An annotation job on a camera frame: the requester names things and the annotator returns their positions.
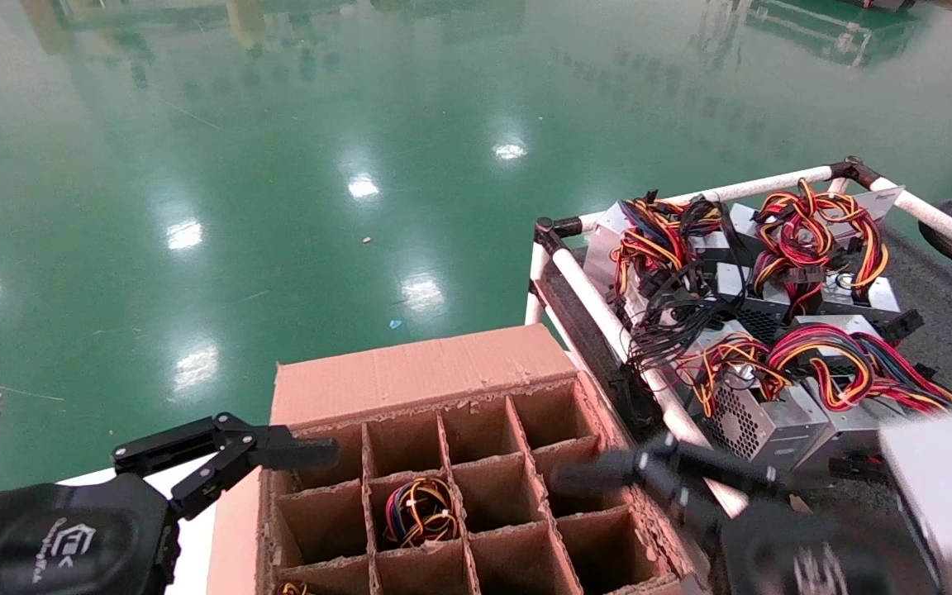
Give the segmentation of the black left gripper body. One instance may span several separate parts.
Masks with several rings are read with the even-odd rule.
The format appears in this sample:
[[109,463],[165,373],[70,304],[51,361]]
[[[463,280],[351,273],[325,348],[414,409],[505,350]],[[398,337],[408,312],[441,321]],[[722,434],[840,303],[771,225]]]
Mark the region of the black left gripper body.
[[131,474],[0,491],[0,594],[163,594],[179,534],[174,506]]

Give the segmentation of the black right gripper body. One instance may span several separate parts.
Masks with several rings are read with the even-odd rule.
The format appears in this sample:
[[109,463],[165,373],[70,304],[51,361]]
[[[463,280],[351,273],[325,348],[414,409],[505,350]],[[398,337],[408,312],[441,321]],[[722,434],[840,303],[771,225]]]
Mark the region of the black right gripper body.
[[719,531],[731,594],[940,594],[909,531],[875,517],[745,509]]

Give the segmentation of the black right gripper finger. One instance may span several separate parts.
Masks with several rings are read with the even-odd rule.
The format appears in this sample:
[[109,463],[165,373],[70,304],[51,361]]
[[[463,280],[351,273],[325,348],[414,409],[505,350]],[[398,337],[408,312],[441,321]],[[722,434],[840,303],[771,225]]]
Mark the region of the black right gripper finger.
[[671,433],[631,450],[607,450],[592,462],[553,467],[553,488],[569,496],[639,487],[653,497],[679,497],[695,481],[721,483],[748,496],[783,494],[783,481],[774,467],[687,443]]
[[725,515],[688,489],[661,464],[559,464],[558,490],[570,497],[601,497],[623,488],[645,491],[672,523],[699,545],[717,545]]

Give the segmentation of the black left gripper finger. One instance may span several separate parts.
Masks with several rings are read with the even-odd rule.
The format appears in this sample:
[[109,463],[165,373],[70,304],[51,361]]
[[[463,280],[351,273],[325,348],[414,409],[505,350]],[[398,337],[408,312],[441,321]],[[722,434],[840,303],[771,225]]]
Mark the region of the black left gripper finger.
[[148,477],[204,456],[211,474],[245,477],[259,468],[332,468],[340,450],[333,438],[298,438],[286,426],[252,425],[218,413],[118,445],[112,460],[118,474]]
[[336,450],[222,450],[171,489],[174,519],[191,521],[259,468],[295,471],[336,466]]

